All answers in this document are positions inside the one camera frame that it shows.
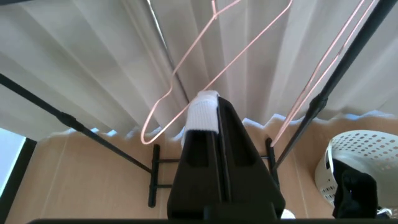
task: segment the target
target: curtain fold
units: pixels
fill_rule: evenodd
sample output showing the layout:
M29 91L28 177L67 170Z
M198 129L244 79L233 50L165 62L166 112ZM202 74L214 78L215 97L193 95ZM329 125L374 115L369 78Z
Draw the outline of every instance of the curtain fold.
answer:
M222 9L231 2L217 0L216 5ZM288 2L242 0L220 15L178 70L180 82L173 79L174 90L147 131L165 126L188 103L185 93L192 100ZM273 114L286 115L358 2L295 0L211 89L232 102L242 119L265 124ZM370 2L365 1L321 72ZM1 6L0 72L87 127L123 136L142 127L169 89L173 65L168 57L176 65L212 13L210 0L35 0ZM321 119L340 112L398 114L397 18L395 6L331 94ZM35 140L66 129L3 86L0 95L0 127ZM167 134L176 135L184 124L185 115Z

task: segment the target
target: white laundry basket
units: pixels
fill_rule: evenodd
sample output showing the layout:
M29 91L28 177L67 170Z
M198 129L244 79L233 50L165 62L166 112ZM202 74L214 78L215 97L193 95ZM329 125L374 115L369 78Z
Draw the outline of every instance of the white laundry basket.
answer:
M315 183L323 197L333 205L337 183L332 158L371 175L377 182L379 205L390 208L392 217L398 218L398 136L357 130L341 133L329 142L315 171Z

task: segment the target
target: clothes hanger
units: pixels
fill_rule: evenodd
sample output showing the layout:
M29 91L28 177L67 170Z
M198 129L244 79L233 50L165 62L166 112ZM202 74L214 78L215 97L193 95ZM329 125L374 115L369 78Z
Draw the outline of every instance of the clothes hanger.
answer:
M145 134L146 134L146 129L147 129L147 125L154 113L154 111L156 110L157 105L160 103L160 101L162 101L165 97L167 97L172 89L173 89L173 85L172 85L172 79L174 77L174 75L176 74L177 70L180 68L181 64L184 62L184 60L186 59L186 57L188 56L188 54L192 51L192 49L194 48L194 46L196 46L196 44L198 43L198 41L201 39L201 37L203 36L203 34L207 31L207 29L209 28L209 26L212 24L212 22L214 20L217 19L217 17L222 13L225 12L227 9L229 9L230 7L234 6L235 4L239 3L241 0L236 0L234 2L232 2L231 4L227 5L226 7L224 7L222 10L217 11L216 10L216 4L215 4L215 0L211 1L211 6L212 6L212 10L213 10L213 16L211 17L211 19L209 20L209 22L207 23L207 25L203 28L203 30L199 33L198 37L195 39L195 41L193 42L193 44L190 46L190 48L187 50L187 52L184 54L184 56L182 57L181 61L177 64L177 66L175 67L174 71L172 72L172 76L170 77L170 89L168 90L168 92L163 95L159 100L157 100L155 102L155 104L153 105L151 111L149 112L149 115L142 127L142 131L141 131L141 143L143 144L151 144L153 143L161 134L163 134L165 132L165 130L179 117L181 116L182 113L185 112L185 110L190 106L190 103L196 98L194 98L191 102L189 102L168 124L166 124L152 139L146 141L145 140ZM265 33L265 31L267 31L283 14L285 14L287 12L287 10L291 7L293 0L290 0L288 5L286 6L286 8L277 16L275 17L275 19L270 22L268 24L267 27L265 27L254 39L252 39L252 41L250 41L250 43L243 48L243 50L237 54L237 56L232 59L232 61L230 61L229 64L227 64L227 66L225 66L224 69L222 69L222 71L220 71L219 74L217 74L216 77L214 77L214 79L212 79L212 81L209 82L209 84L207 84L206 87L204 87L203 90L206 90L209 86L211 86L222 74L224 74L224 72L243 54L245 53L245 51L258 39L260 38L260 36ZM365 13L362 15L362 17L360 18L360 20L357 22L357 24L355 25L354 29L351 31L351 33L349 34L348 38L346 39L346 41L344 42L342 48L340 48L337 56L332 60L331 64L328 66L328 68L322 73L322 75L320 76L320 78L318 78L317 82L314 84L314 86L311 88L311 90L305 95L304 99L301 99L304 96L304 93L308 90L311 82L313 81L313 79L315 78L315 75L317 74L317 72L319 71L320 66L322 65L322 63L324 62L324 60L326 59L326 57L329 55L330 51L332 50L332 48L335 46L336 42L338 41L338 39L341 37L342 33L345 31L345 29L347 28L348 24L351 22L351 20L353 19L353 17L356 15L358 9L361 7L361 5L363 4L364 0L361 0L358 5L356 6L355 10L353 11L353 13L350 15L350 17L348 18L348 20L345 22L344 26L342 27L342 29L339 31L338 35L335 37L334 41L332 42L332 44L329 46L328 50L325 52L325 54L323 55L322 59L319 61L318 65L316 66L316 68L314 69L314 72L312 74L312 76L310 77L308 83L306 84L306 86L304 87L303 91L301 92L301 94L298 96L298 98L296 99L296 102L294 103L292 109L290 110L288 116L286 117L284 123L282 124L281 128L279 129L279 132L276 136L276 138L273 140L271 146L274 146L276 144L276 142L278 141L278 139L281 137L281 135L283 134L283 132L285 131L285 129L287 128L287 126L289 125L289 123L292 121L292 119L294 118L294 116L298 113L298 111L300 110L300 108L303 106L305 100L308 99L308 97L310 96L310 94L312 93L312 91L315 89L315 87L320 83L320 81L322 80L322 78L325 76L325 74L329 71L329 69L331 68L331 66L336 62L336 60L339 58L340 53L342 52L342 50L346 47L348 41L350 40L350 38L352 37L354 31L358 28L359 23L363 20L363 18L365 17L365 15L368 13L370 7L373 5L373 3L375 2L375 0L372 1L372 3L368 6L368 8L366 9Z

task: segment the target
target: laundry basket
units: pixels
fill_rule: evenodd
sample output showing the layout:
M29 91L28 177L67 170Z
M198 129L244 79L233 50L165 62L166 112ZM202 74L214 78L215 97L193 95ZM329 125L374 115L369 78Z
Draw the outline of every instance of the laundry basket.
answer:
M390 208L392 217L398 218L398 136L357 130L341 133L329 142L315 171L315 183L333 205L337 183L332 158L371 175L377 182L379 205Z

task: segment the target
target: white surface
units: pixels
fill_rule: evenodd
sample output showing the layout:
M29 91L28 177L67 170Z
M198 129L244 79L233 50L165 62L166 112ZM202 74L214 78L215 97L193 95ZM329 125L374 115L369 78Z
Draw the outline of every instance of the white surface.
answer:
M24 136L0 128L0 196L24 143Z
M315 183L324 198L333 205L337 183L332 159L371 175L377 182L381 207L398 208L398 136L380 131L355 130L335 136L315 170Z
M217 0L218 9L232 0ZM358 0L294 0L212 89L240 118L265 124L286 115ZM145 1L27 1L0 7L1 72L88 128L127 134L140 128L169 89L172 69ZM167 124L288 3L242 0L211 25L178 71L182 86L154 113L148 132ZM342 35L326 68L361 13ZM152 0L175 64L211 17L210 0ZM320 118L371 110L398 114L398 4L331 94ZM334 66L315 96L334 70ZM0 86L0 127L39 140L67 129L52 115ZM297 118L303 115L308 102ZM179 133L186 115L167 130Z

